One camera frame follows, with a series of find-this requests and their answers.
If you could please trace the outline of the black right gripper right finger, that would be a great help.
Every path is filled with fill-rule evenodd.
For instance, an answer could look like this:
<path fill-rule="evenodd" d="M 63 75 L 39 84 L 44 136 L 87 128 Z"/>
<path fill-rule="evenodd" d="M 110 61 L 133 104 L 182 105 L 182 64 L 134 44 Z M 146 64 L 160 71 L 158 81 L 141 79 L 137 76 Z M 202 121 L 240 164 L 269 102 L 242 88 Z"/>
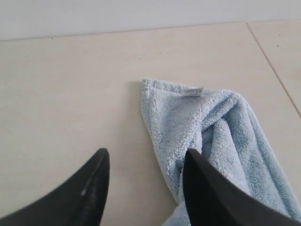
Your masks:
<path fill-rule="evenodd" d="M 183 167 L 185 205 L 193 226 L 299 226 L 236 187 L 197 150 L 188 149 Z"/>

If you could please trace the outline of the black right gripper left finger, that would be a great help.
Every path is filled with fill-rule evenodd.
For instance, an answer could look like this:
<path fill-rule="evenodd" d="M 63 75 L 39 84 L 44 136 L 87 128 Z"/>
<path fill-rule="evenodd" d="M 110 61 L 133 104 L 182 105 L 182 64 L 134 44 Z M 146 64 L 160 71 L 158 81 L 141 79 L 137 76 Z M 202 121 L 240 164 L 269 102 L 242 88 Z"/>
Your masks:
<path fill-rule="evenodd" d="M 39 200 L 0 219 L 2 226 L 98 226 L 110 182 L 110 156 L 101 148 L 69 179 Z"/>

